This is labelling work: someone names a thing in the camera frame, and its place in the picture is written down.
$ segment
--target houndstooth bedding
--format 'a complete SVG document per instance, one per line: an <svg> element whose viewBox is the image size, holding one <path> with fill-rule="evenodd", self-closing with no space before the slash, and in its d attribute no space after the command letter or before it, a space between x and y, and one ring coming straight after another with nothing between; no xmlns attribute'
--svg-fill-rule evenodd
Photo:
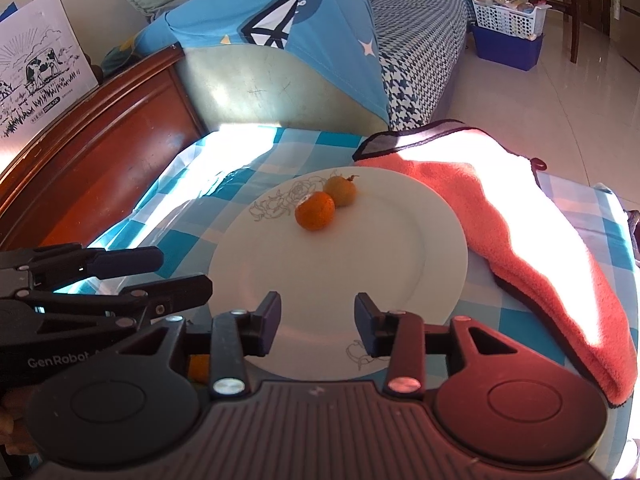
<svg viewBox="0 0 640 480"><path fill-rule="evenodd" d="M473 15L466 0L373 0L389 129L424 126L442 97Z"/></svg>

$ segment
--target red fleece cloth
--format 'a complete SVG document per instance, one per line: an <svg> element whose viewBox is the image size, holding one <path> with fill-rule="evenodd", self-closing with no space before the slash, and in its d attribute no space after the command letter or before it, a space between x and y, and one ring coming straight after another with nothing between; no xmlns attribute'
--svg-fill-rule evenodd
<svg viewBox="0 0 640 480"><path fill-rule="evenodd" d="M638 368L625 312L526 158L465 129L356 164L404 173L443 197L469 248L551 318L608 401L631 396Z"/></svg>

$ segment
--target orange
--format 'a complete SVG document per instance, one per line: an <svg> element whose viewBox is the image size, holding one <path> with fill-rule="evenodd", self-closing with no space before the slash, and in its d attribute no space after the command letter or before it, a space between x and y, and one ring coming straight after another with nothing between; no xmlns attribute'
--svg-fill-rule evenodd
<svg viewBox="0 0 640 480"><path fill-rule="evenodd" d="M189 360L188 377L197 383L207 384L209 382L209 355L192 355Z"/></svg>
<svg viewBox="0 0 640 480"><path fill-rule="evenodd" d="M296 222L307 231L319 231L334 219L334 199L324 191L305 196L296 206Z"/></svg>
<svg viewBox="0 0 640 480"><path fill-rule="evenodd" d="M356 175L351 175L349 178L337 175L329 178L324 184L323 191L331 195L336 207L344 207L355 202L358 189L353 183L354 178Z"/></svg>

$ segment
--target cow illustration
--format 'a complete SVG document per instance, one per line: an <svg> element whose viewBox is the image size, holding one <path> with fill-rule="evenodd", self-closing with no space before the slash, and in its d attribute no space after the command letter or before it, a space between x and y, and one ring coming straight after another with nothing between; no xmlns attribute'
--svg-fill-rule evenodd
<svg viewBox="0 0 640 480"><path fill-rule="evenodd" d="M11 95L11 92L13 91L14 89L9 83L0 81L0 101L2 101L5 97L9 97L9 95Z"/></svg>
<svg viewBox="0 0 640 480"><path fill-rule="evenodd" d="M36 90L42 88L47 82L60 74L59 65L62 65L62 63L58 61L52 48L42 51L28 62L25 68L27 82L24 86L29 91L29 94L33 95Z"/></svg>

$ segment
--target wooden headboard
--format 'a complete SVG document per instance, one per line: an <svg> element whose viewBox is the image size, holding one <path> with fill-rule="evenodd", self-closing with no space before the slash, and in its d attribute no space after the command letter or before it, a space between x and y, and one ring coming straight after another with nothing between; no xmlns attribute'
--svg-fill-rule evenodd
<svg viewBox="0 0 640 480"><path fill-rule="evenodd" d="M123 218L206 132L171 46L106 81L32 141L0 176L0 250L87 245Z"/></svg>

